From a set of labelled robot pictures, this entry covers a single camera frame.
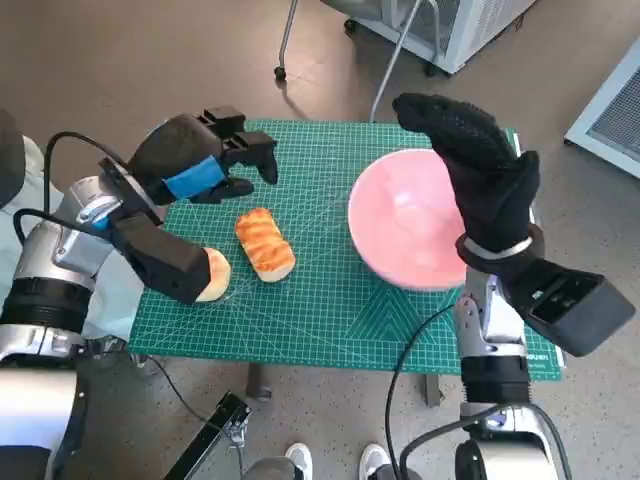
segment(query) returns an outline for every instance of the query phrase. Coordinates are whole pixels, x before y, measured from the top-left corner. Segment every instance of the black metal bracket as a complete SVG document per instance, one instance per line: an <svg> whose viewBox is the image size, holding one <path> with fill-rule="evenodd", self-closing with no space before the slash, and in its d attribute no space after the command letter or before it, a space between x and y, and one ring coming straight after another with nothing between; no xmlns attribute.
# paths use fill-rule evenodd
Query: black metal bracket
<svg viewBox="0 0 640 480"><path fill-rule="evenodd" d="M223 429L236 443L244 446L244 431L250 414L251 408L244 401L233 393L227 392L218 402L215 412L209 418L209 423ZM191 478L222 436L220 430L208 425L203 426L164 479Z"/></svg>

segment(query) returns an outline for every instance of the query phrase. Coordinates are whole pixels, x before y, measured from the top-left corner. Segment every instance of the white sneaker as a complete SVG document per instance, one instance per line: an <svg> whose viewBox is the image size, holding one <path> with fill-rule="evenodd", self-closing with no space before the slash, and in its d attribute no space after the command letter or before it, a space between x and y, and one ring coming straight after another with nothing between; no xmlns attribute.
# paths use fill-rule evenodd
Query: white sneaker
<svg viewBox="0 0 640 480"><path fill-rule="evenodd" d="M287 448L285 457L290 459L296 467L302 470L304 480L312 480L313 478L313 461L311 460L311 451L304 443L294 443Z"/></svg>
<svg viewBox="0 0 640 480"><path fill-rule="evenodd" d="M384 448L372 443L362 452L360 457L360 468L358 469L358 480L367 480L369 476L383 465L390 465L391 459Z"/></svg>

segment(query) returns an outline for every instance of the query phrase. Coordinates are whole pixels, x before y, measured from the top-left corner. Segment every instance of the light blue cloth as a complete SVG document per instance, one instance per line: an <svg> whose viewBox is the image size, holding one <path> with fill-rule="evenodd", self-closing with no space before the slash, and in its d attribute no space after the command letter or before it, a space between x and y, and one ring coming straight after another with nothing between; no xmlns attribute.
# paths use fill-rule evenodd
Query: light blue cloth
<svg viewBox="0 0 640 480"><path fill-rule="evenodd" d="M13 214L20 208L41 209L44 196L42 168L44 159L38 146L24 137L26 174L22 190L0 211L0 302L4 302L13 280L13 273L22 252L22 246L13 229ZM51 210L62 201L62 194L51 185ZM39 222L24 217L25 233ZM91 296L89 314L83 336L98 338L106 334L128 341L138 309L143 285L129 264L115 250L107 257L98 274L96 289Z"/></svg>

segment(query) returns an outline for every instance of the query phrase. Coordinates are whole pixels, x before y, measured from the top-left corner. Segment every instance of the pink bowl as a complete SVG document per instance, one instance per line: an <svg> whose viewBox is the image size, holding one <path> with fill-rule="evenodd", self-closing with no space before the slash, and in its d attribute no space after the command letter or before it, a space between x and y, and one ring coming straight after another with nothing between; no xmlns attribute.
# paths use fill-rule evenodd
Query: pink bowl
<svg viewBox="0 0 640 480"><path fill-rule="evenodd" d="M362 259L389 283L442 290L464 282L455 249L464 224L433 150L402 150L369 165L351 190L349 230Z"/></svg>

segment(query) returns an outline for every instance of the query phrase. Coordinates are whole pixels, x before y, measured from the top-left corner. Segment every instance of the glazed bread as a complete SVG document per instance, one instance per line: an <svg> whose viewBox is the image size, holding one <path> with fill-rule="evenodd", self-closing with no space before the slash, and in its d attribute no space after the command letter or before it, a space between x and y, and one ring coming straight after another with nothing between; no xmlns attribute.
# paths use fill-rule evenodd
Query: glazed bread
<svg viewBox="0 0 640 480"><path fill-rule="evenodd" d="M277 282L296 264L291 246L266 208L255 208L236 221L236 235L253 269L263 282Z"/></svg>

